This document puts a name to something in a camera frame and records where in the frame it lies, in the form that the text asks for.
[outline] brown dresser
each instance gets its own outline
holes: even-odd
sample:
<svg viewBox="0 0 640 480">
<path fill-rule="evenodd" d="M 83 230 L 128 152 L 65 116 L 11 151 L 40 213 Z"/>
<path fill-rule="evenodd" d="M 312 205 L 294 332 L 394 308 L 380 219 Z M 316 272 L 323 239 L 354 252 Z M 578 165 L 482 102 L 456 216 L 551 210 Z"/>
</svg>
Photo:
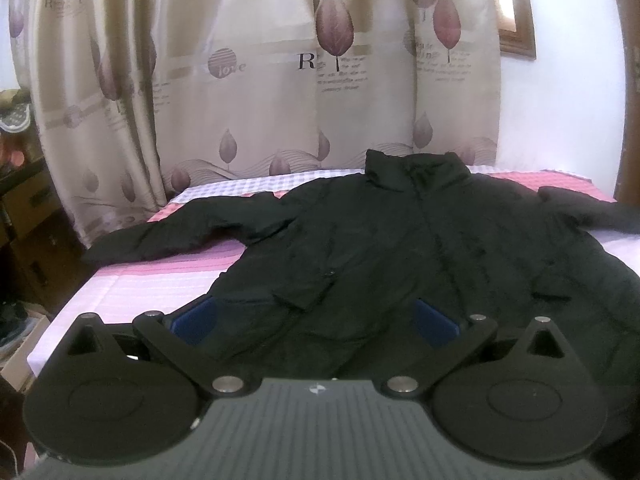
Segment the brown dresser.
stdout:
<svg viewBox="0 0 640 480">
<path fill-rule="evenodd" d="M 44 160 L 0 179 L 0 216 L 0 289 L 57 313 L 88 269 Z"/>
</svg>

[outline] jacket sleeve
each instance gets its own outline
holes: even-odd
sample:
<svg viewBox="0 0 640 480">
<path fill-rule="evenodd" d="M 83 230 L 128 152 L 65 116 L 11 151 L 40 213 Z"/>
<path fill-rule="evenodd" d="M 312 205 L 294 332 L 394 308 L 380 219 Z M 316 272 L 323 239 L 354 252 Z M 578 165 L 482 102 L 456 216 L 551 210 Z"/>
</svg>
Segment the jacket sleeve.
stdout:
<svg viewBox="0 0 640 480">
<path fill-rule="evenodd" d="M 314 203 L 321 184 L 299 186 L 286 201 L 271 192 L 197 198 L 158 222 L 102 236 L 82 259 L 96 266 L 156 260 L 201 248 L 220 230 L 251 245 L 285 228 Z"/>
<path fill-rule="evenodd" d="M 619 202 L 604 202 L 585 193 L 544 186 L 538 195 L 551 211 L 573 219 L 587 229 L 613 229 L 640 234 L 640 209 Z"/>
</svg>

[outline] bed sheet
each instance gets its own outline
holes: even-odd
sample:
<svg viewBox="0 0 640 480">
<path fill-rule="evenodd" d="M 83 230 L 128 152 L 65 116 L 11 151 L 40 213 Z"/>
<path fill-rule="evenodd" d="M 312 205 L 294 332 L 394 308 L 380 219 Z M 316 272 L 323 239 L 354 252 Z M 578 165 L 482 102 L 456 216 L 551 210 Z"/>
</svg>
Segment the bed sheet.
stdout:
<svg viewBox="0 0 640 480">
<path fill-rule="evenodd" d="M 471 167 L 473 173 L 491 174 L 513 180 L 530 189 L 558 186 L 612 201 L 589 180 L 557 171 L 515 172 L 481 166 Z M 252 178 L 205 184 L 185 190 L 156 213 L 150 221 L 169 216 L 189 200 L 206 196 L 242 196 L 259 191 L 271 191 L 277 196 L 315 178 L 329 178 L 358 173 L 362 170 L 323 170 L 289 175 Z M 619 257 L 640 274 L 640 237 L 617 232 L 594 232 L 605 250 Z M 75 294 L 56 316 L 36 347 L 28 363 L 36 375 L 69 329 L 83 312 L 96 312 L 105 323 L 131 322 L 147 310 L 168 314 L 209 290 L 209 287 L 244 251 L 244 245 L 234 239 L 213 241 L 207 247 L 189 254 L 180 254 L 154 262 L 121 264 L 104 267 Z"/>
</svg>

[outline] curtain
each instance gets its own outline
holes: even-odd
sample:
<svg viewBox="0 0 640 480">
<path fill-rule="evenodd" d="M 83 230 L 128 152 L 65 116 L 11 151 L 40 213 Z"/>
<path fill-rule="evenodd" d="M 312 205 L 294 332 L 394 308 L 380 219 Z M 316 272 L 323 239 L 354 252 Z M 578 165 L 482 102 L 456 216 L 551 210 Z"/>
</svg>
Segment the curtain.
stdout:
<svg viewBox="0 0 640 480">
<path fill-rule="evenodd" d="M 494 0 L 10 0 L 9 22 L 86 244 L 187 186 L 369 148 L 495 160 Z"/>
</svg>

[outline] wooden window frame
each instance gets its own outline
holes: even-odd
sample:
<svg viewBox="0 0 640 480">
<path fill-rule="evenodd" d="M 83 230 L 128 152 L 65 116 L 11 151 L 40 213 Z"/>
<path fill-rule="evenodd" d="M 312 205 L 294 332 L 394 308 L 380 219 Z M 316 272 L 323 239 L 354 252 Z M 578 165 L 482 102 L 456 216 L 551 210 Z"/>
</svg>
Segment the wooden window frame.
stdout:
<svg viewBox="0 0 640 480">
<path fill-rule="evenodd" d="M 536 59 L 536 36 L 530 0 L 513 0 L 516 32 L 500 28 L 500 50 L 508 54 Z"/>
</svg>

